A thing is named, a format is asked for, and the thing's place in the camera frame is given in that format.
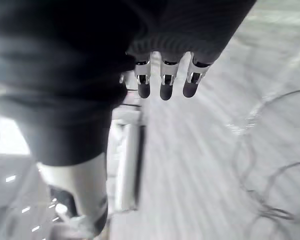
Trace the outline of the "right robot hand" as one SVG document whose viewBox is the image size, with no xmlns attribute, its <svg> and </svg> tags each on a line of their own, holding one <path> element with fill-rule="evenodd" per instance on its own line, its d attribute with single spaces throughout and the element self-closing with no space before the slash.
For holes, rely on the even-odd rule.
<svg viewBox="0 0 300 240">
<path fill-rule="evenodd" d="M 112 112 L 134 72 L 150 95 L 160 53 L 168 100 L 191 53 L 183 95 L 192 97 L 255 5 L 253 0 L 0 0 L 0 116 L 15 121 L 50 195 L 69 211 L 49 240 L 98 236 L 108 217 Z"/>
</svg>

